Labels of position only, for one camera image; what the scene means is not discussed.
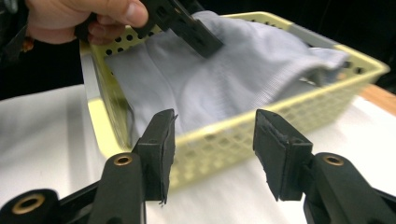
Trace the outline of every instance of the finger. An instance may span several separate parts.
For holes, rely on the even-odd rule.
[[[92,22],[88,26],[91,35],[107,39],[115,39],[122,35],[125,25],[102,25],[99,22]]]
[[[116,25],[116,24],[121,24],[120,22],[114,20],[113,18],[109,16],[104,16],[104,15],[97,15],[97,21],[101,23],[102,25]]]
[[[102,37],[96,37],[93,35],[88,35],[88,41],[93,45],[108,45],[114,41],[114,39],[107,39]]]
[[[74,28],[49,30],[28,25],[26,34],[36,40],[49,44],[62,44],[76,39],[74,35]]]
[[[69,0],[64,3],[76,10],[93,11],[133,27],[142,27],[149,19],[139,0]]]
[[[63,29],[84,22],[91,14],[90,11],[75,10],[62,1],[25,0],[29,7],[29,23],[46,29]]]

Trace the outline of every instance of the brass grommet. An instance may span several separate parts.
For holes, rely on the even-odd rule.
[[[41,206],[45,201],[45,197],[42,194],[31,194],[24,198],[21,198],[17,203],[12,207],[12,213],[16,215],[22,215],[29,212],[32,212],[37,207]]]
[[[329,163],[330,165],[335,165],[335,166],[344,165],[344,161],[335,156],[324,156],[323,160]]]
[[[132,157],[131,156],[119,156],[114,160],[114,164],[122,166],[122,165],[126,165],[132,162]]]

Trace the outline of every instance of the gray cloth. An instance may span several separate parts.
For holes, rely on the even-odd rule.
[[[177,134],[263,107],[301,77],[333,72],[347,57],[330,50],[318,56],[300,39],[257,22],[210,11],[194,14],[224,46],[202,58],[172,31],[162,32],[106,58],[143,133],[158,111],[179,114]]]

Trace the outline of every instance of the perforated basket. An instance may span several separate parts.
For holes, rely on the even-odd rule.
[[[280,114],[302,133],[335,120],[365,85],[389,70],[371,57],[271,13],[252,12],[227,17],[272,25],[299,36],[310,46],[340,49],[350,55],[336,83],[265,107]],[[88,50],[81,48],[92,124],[98,146],[106,157],[131,150],[131,139],[127,127],[128,104],[117,80],[106,67],[104,58],[142,41],[144,39],[139,38],[134,30],[127,29],[123,36],[109,46],[89,46]],[[171,190],[252,157],[254,117],[255,111],[250,111],[178,136],[175,163],[171,171]]]

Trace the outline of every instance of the white table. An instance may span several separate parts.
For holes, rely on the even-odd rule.
[[[350,159],[375,188],[396,195],[396,117],[357,97],[336,122],[306,135],[314,153]],[[105,159],[92,130],[84,86],[0,102],[0,206],[29,189],[60,198],[98,180]],[[305,223],[302,202],[279,202],[257,159],[148,203],[148,223]]]

